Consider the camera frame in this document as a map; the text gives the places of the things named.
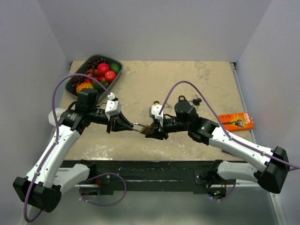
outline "cable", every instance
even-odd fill
[[[69,106],[68,106],[68,110],[72,109],[72,107],[76,104],[76,101],[72,102]]]
[[[59,138],[59,135],[60,135],[60,131],[59,131],[59,123],[58,123],[58,119],[57,119],[57,116],[56,116],[56,113],[55,113],[55,94],[56,94],[56,91],[58,89],[58,87],[61,85],[61,83],[63,83],[66,79],[70,78],[70,77],[73,77],[73,76],[83,76],[83,77],[86,77],[86,78],[89,78],[93,81],[95,81],[98,85],[100,85],[100,87],[109,95],[110,92],[108,89],[105,88],[105,86],[103,86],[102,83],[100,83],[99,81],[97,81],[94,77],[91,77],[91,76],[88,76],[86,74],[72,74],[72,75],[68,75],[66,77],[64,77],[63,79],[61,79],[61,81],[56,85],[54,91],[53,91],[53,94],[52,94],[52,113],[53,113],[53,116],[54,116],[54,122],[55,122],[55,128],[56,128],[56,137],[55,137],[55,141],[54,143],[51,145],[51,147],[49,148],[49,150],[47,151],[47,153],[45,154],[44,158],[42,159],[41,163],[38,165],[37,167],[37,172],[34,174],[33,178],[32,178],[32,181],[30,182],[29,184],[29,187],[28,187],[28,190],[27,190],[27,193],[26,193],[26,196],[25,196],[25,201],[24,201],[24,208],[23,208],[23,215],[24,215],[24,219],[27,223],[31,223],[33,221],[35,221],[38,216],[42,213],[42,210],[40,210],[38,212],[38,214],[33,218],[33,219],[29,219],[28,216],[27,216],[27,205],[28,205],[28,200],[29,200],[29,195],[31,193],[31,190],[32,190],[32,187],[33,187],[33,184],[34,182],[36,181],[37,177],[38,177],[38,173],[39,171],[42,169],[45,161],[47,160],[48,156],[50,155],[50,153],[52,152],[52,150],[54,149],[54,147],[56,146],[56,144],[58,143],[58,138]]]
[[[168,116],[168,117],[170,117],[170,118],[176,118],[176,116],[172,116],[172,115],[167,114],[167,113],[164,113],[164,116]]]
[[[106,104],[106,102],[101,103],[100,105],[97,105],[96,108],[100,108],[102,105]]]
[[[122,201],[123,198],[124,198],[125,195],[126,195],[126,192],[127,192],[127,186],[126,186],[126,182],[124,181],[124,179],[123,179],[121,176],[119,176],[118,174],[116,174],[116,173],[106,172],[106,173],[97,175],[97,176],[95,176],[95,177],[92,177],[92,178],[90,178],[90,179],[84,180],[83,182],[87,182],[87,181],[90,181],[90,180],[93,180],[93,179],[96,179],[96,178],[99,178],[99,177],[102,177],[102,176],[107,176],[107,175],[114,175],[114,176],[119,177],[119,178],[121,179],[121,181],[123,182],[123,184],[124,184],[124,193],[123,193],[122,197],[121,197],[119,200],[117,200],[117,201],[115,201],[115,202],[113,202],[113,203],[96,203],[96,202],[91,202],[91,201],[89,201],[89,200],[86,200],[86,199],[82,196],[82,191],[81,191],[81,190],[79,191],[79,195],[80,195],[80,197],[81,197],[80,199],[84,200],[86,203],[93,204],[93,205],[97,205],[97,206],[112,206],[112,205],[115,205],[115,204],[119,203],[120,201]]]
[[[220,198],[220,199],[216,199],[216,198],[211,198],[211,199],[215,200],[215,201],[224,201],[224,200],[226,200],[227,198],[229,198],[232,195],[232,193],[233,193],[233,191],[235,189],[235,186],[236,186],[236,180],[234,181],[233,187],[231,188],[230,192],[225,197]]]
[[[251,149],[251,150],[253,150],[253,151],[256,151],[256,152],[258,152],[258,153],[260,153],[260,154],[262,154],[262,155],[265,155],[265,156],[267,156],[267,157],[269,157],[269,158],[271,158],[271,159],[274,159],[274,160],[276,160],[276,161],[278,161],[278,162],[280,162],[280,163],[283,163],[283,164],[285,164],[285,165],[294,167],[294,168],[290,169],[290,171],[297,170],[297,169],[299,170],[299,169],[300,169],[300,166],[299,166],[299,165],[292,164],[292,163],[286,162],[286,161],[284,161],[284,160],[281,160],[281,159],[279,159],[279,158],[276,158],[276,157],[274,157],[274,156],[272,156],[272,155],[269,155],[268,153],[264,153],[263,151],[260,151],[260,150],[258,150],[258,149],[256,149],[256,148],[253,148],[252,146],[249,146],[249,145],[247,145],[247,144],[244,144],[243,142],[240,142],[239,140],[237,140],[237,139],[231,137],[231,136],[229,135],[228,131],[225,129],[224,125],[222,124],[222,122],[221,122],[221,120],[219,119],[219,117],[218,117],[218,115],[216,114],[216,112],[213,110],[213,108],[210,106],[210,104],[209,104],[208,101],[206,100],[206,98],[205,98],[205,97],[203,96],[203,94],[199,91],[199,89],[198,89],[195,85],[193,85],[191,82],[189,82],[189,81],[179,81],[179,82],[177,82],[176,84],[174,84],[174,86],[173,86],[173,87],[171,88],[171,90],[169,91],[167,97],[165,98],[165,101],[164,101],[164,103],[163,103],[163,105],[162,105],[162,107],[161,107],[161,110],[159,111],[159,115],[160,115],[161,112],[163,111],[163,109],[164,109],[164,107],[165,107],[165,105],[166,105],[166,103],[167,103],[167,100],[169,99],[169,97],[170,97],[172,91],[174,90],[174,88],[175,88],[177,85],[181,84],[181,83],[188,83],[189,85],[191,85],[191,86],[199,93],[199,95],[202,97],[202,99],[204,100],[204,102],[206,103],[206,105],[209,107],[209,109],[211,110],[211,112],[214,114],[214,116],[215,116],[216,119],[218,120],[218,122],[219,122],[219,124],[220,124],[220,127],[223,129],[225,135],[226,135],[227,137],[229,137],[231,140],[233,140],[233,141],[236,142],[237,144],[240,144],[240,145],[242,145],[242,146],[244,146],[244,147],[246,147],[246,148],[249,148],[249,149]]]

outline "red apple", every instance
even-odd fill
[[[103,76],[98,77],[98,81],[99,81],[99,82],[102,82],[103,80],[104,80],[104,77],[103,77]]]
[[[106,79],[107,82],[111,83],[116,78],[116,76],[117,76],[116,72],[109,70],[105,73],[104,78]]]
[[[101,63],[98,65],[97,73],[99,76],[104,76],[104,74],[109,70],[110,68],[106,63]]]
[[[98,81],[98,77],[97,77],[97,76],[94,76],[93,78],[94,78],[96,81]]]

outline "orange package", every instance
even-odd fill
[[[248,112],[219,115],[228,131],[249,130],[254,128],[253,120]]]

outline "white enclosure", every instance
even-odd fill
[[[257,143],[279,145],[300,164],[299,40],[299,0],[0,1],[1,224],[19,220],[12,183],[49,141],[53,88],[71,61],[95,53],[237,62]],[[299,189],[291,172],[280,194],[289,225],[300,224]]]

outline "beige table surface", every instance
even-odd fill
[[[73,61],[70,74],[84,61]],[[149,107],[156,100],[164,101],[170,88],[178,81],[195,84],[217,114],[243,111],[229,62],[222,61],[121,61],[122,76],[112,92],[122,103],[122,112],[130,122],[150,124]],[[188,84],[175,88],[168,103],[173,106],[179,95],[188,100],[196,91]],[[66,109],[74,101],[63,94],[60,107]],[[175,115],[174,109],[164,110]],[[217,121],[204,102],[198,108],[202,117]],[[250,140],[248,131],[235,132]],[[86,160],[239,160],[220,149],[196,143],[187,132],[169,134],[168,140],[145,138],[135,131],[106,133],[106,126],[91,124],[71,148],[66,159]]]

